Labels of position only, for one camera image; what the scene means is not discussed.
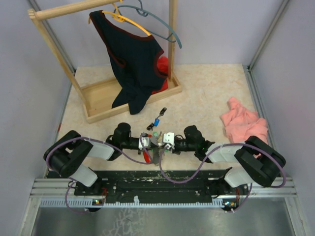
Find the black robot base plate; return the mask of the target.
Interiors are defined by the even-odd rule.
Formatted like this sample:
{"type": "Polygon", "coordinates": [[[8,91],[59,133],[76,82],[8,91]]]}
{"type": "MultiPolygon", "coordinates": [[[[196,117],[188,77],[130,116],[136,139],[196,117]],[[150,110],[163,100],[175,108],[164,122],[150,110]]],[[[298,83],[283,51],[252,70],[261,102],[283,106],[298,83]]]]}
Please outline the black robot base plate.
{"type": "Polygon", "coordinates": [[[226,170],[202,170],[192,179],[193,171],[97,171],[98,180],[91,187],[76,183],[75,196],[102,196],[108,204],[211,204],[230,195],[226,203],[236,206],[248,193],[246,184],[231,187],[224,181],[226,170]]]}

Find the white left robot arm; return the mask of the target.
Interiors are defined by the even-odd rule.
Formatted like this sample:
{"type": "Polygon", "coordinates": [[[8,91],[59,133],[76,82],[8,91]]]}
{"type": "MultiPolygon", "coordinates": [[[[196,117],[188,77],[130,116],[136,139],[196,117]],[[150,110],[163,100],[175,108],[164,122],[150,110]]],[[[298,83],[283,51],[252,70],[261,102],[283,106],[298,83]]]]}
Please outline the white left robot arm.
{"type": "Polygon", "coordinates": [[[83,164],[86,157],[113,161],[120,155],[126,156],[124,149],[130,149],[144,152],[148,163],[151,163],[153,158],[148,151],[156,148],[158,146],[153,136],[142,134],[134,138],[131,136],[131,126],[123,122],[118,124],[106,141],[83,137],[71,130],[45,152],[43,159],[48,168],[60,177],[79,182],[90,194],[97,195],[102,191],[102,182],[93,170],[83,164]]]}

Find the red-handled metal key organizer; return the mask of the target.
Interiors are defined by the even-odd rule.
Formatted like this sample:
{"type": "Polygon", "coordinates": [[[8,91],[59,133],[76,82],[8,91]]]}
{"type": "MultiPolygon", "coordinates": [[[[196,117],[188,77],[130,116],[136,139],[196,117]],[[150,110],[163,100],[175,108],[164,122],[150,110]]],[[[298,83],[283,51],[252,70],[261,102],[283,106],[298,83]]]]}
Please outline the red-handled metal key organizer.
{"type": "MultiPolygon", "coordinates": [[[[155,138],[153,135],[151,134],[147,134],[149,138],[155,138]]],[[[156,138],[158,143],[162,143],[162,133],[159,133],[159,137],[156,138]]],[[[158,165],[159,163],[159,156],[160,156],[160,151],[162,149],[157,148],[144,148],[143,150],[140,150],[141,152],[143,152],[143,156],[145,159],[146,163],[149,164],[154,164],[154,165],[158,165]]]]}

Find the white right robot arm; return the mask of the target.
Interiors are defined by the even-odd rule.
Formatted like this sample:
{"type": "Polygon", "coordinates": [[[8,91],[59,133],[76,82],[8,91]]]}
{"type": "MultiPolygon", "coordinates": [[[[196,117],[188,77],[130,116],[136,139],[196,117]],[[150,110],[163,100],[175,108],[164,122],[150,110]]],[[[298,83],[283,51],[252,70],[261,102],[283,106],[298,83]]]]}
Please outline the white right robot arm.
{"type": "Polygon", "coordinates": [[[173,154],[193,152],[204,163],[238,163],[231,168],[220,182],[224,194],[232,194],[238,186],[257,183],[267,188],[282,188],[286,184],[285,158],[257,136],[250,136],[244,142],[220,144],[206,140],[195,125],[184,129],[184,138],[174,133],[164,133],[162,146],[173,154]],[[283,177],[281,184],[273,182],[278,176],[283,177]]]}

